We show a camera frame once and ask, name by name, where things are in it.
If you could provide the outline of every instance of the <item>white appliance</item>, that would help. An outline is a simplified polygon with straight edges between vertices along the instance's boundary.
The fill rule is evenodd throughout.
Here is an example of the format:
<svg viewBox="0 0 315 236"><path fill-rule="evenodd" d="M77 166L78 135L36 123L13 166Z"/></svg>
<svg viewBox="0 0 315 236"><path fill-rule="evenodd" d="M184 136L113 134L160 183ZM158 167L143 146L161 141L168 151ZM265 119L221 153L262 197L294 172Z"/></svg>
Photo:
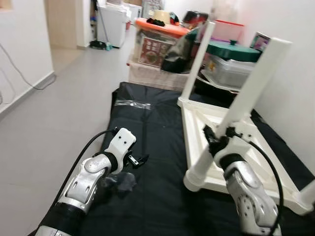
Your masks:
<svg viewBox="0 0 315 236"><path fill-rule="evenodd" d="M130 3L126 3L125 5L128 6L131 11L131 23L134 25L135 19L142 16L142 7Z"/></svg>
<svg viewBox="0 0 315 236"><path fill-rule="evenodd" d="M126 23L130 21L131 11L123 5L107 3L100 5L98 10L101 11L108 41L117 48L120 48L126 37ZM98 13L97 20L97 40L106 42L103 25Z"/></svg>

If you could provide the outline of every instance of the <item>black wire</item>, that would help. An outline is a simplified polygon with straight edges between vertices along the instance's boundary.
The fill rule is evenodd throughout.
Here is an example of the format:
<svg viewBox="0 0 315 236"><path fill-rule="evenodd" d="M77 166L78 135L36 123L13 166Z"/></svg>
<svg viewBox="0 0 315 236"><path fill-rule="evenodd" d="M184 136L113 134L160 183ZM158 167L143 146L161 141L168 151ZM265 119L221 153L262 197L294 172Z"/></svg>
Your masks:
<svg viewBox="0 0 315 236"><path fill-rule="evenodd" d="M284 192L282 189L282 184L281 184L281 180L279 178L278 172L275 168L275 166L272 164L272 161L270 160L270 158L267 156L267 154L259 147L257 146L255 143L253 143L252 141L248 142L250 145L252 145L255 149L257 149L257 151L259 151L261 153L261 155L263 155L263 157L266 159L266 161L268 162L272 172L275 175L276 178L276 182L278 185L278 189L279 189L279 207L278 207L278 215L277 218L275 220L274 225L271 227L269 235L268 236L272 236L274 231L276 230L276 228L278 227L278 224L280 222L281 219L281 215L283 212L283 208L284 208Z"/></svg>
<svg viewBox="0 0 315 236"><path fill-rule="evenodd" d="M62 191L63 191L63 189L64 189L64 187L65 187L65 185L67 184L67 182L68 182L70 176L72 175L72 172L74 171L75 167L76 167L77 164L79 163L81 157L83 156L83 154L85 153L85 151L88 149L88 147L89 147L89 146L94 142L94 140L97 139L99 136L101 136L101 135L103 135L103 134L106 134L106 133L113 133L113 132L114 132L114 130L105 130L105 131L102 131L102 132L96 134L93 138L91 138L91 140L84 146L84 148L82 149L82 151L81 151L80 154L78 155L77 159L76 159L75 162L73 163L73 165L72 165L72 167L71 167L71 169L70 169L68 175L67 175L66 178L64 179L63 184L61 185L61 187L60 187L60 189L59 189L59 192L57 193L57 195L56 195L56 197L55 197L55 199L54 199L54 201L53 201L53 203L52 203L52 205L50 206L50 208L49 208L48 211L50 211L50 209L53 208L53 207L56 205L56 203L57 203L57 201L58 201L58 199L59 199L59 197L60 197L60 195L61 195L61 193L62 193Z"/></svg>
<svg viewBox="0 0 315 236"><path fill-rule="evenodd" d="M2 46L2 44L0 44L0 48L2 48L4 54L7 56L7 58L9 59L11 65L13 66L13 68L19 73L19 75L21 76L22 80L27 83L29 86L31 86L33 89L36 90L44 90L45 88L47 88L48 86L50 86L54 81L56 81L56 75L54 75L54 80L52 82L50 82L49 84L47 84L45 87L43 88L36 88L35 86L33 86L30 82L28 82L23 73L19 70L19 68L15 65L14 61L12 60L10 54L7 52L7 50Z"/></svg>

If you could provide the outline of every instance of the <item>green lid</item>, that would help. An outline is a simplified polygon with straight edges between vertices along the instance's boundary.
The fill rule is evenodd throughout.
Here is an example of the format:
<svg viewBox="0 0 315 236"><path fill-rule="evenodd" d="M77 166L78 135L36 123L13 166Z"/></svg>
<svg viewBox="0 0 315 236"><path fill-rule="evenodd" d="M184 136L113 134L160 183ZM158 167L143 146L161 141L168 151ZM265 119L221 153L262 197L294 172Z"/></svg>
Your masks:
<svg viewBox="0 0 315 236"><path fill-rule="evenodd" d="M256 62L259 59L260 51L244 47L231 40L231 43L210 41L207 53L218 56L222 59Z"/></svg>

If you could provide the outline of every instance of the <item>black cloth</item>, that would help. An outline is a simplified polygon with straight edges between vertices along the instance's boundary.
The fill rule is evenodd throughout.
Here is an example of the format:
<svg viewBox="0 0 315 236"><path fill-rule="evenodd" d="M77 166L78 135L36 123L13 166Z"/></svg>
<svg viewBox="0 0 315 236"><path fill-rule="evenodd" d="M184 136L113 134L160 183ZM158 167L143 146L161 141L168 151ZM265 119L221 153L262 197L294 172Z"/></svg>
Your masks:
<svg viewBox="0 0 315 236"><path fill-rule="evenodd" d="M193 193L183 184L187 170L180 93L121 83L114 99L150 103L151 109L114 106L109 128L125 127L137 138L135 155L149 154L145 165L133 170L137 185L126 196L99 188L83 225L82 236L237 236L239 217L228 194L202 189ZM221 105L215 98L194 94L194 100ZM312 176L275 132L253 119L296 185L303 187ZM102 149L111 137L105 137ZM315 235L311 214L299 216L285 209L281 220L284 236Z"/></svg>

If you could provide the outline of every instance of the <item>doorway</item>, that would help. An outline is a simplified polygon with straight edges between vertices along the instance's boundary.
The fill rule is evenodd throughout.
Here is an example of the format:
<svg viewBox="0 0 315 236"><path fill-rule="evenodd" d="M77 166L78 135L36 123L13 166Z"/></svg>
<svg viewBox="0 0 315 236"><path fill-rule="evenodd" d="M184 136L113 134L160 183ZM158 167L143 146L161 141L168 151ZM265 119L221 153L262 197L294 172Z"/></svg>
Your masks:
<svg viewBox="0 0 315 236"><path fill-rule="evenodd" d="M90 25L90 0L44 0L46 22L55 73L58 75L82 53L87 45L80 45L84 25Z"/></svg>

